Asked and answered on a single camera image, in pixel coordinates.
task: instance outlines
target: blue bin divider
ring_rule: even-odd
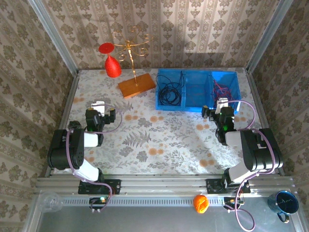
[[[165,84],[169,83],[169,80],[163,76],[168,77],[171,82],[178,83],[181,71],[183,72],[185,78],[184,86],[181,90],[179,89],[179,92],[182,95],[181,105],[162,105],[158,98],[158,93],[160,88],[162,89]],[[155,108],[157,110],[201,112],[203,105],[207,105],[210,109],[212,109],[214,106],[213,80],[216,80],[218,84],[228,86],[233,99],[241,99],[236,72],[159,69],[157,77],[158,84],[156,87]]]

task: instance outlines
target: blue mug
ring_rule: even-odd
[[[296,213],[299,208],[296,196],[288,191],[280,191],[270,195],[267,203],[284,223],[288,223],[290,221],[289,215]]]

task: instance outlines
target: floral tablecloth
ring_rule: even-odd
[[[217,69],[236,71],[243,100],[254,104],[243,68]],[[158,69],[139,69],[137,75],[149,73],[155,80]],[[132,70],[123,70],[112,79],[104,70],[79,73],[80,81],[70,111],[69,121],[86,126],[85,111],[95,101],[105,101],[123,112],[123,123],[116,132],[104,135],[101,147],[85,148],[86,160],[106,174],[221,174],[241,159],[240,147],[221,145],[213,122],[200,113],[157,111],[155,89],[124,99],[118,83],[133,77]],[[253,112],[242,105],[235,117],[236,128],[244,128]],[[106,125],[109,131],[117,126]],[[253,127],[260,128],[257,118]]]

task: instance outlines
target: orange wooden block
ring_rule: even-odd
[[[124,98],[133,97],[155,87],[155,83],[149,73],[137,76],[136,80],[137,86],[135,85],[134,78],[118,84]]]

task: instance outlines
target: coiled black wire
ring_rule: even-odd
[[[165,83],[165,86],[161,89],[158,84],[158,77],[162,76],[169,80],[169,83]],[[155,78],[156,84],[159,86],[158,98],[161,105],[174,105],[179,106],[182,102],[181,90],[184,86],[183,72],[180,72],[179,82],[172,82],[168,77],[164,75],[158,75]]]

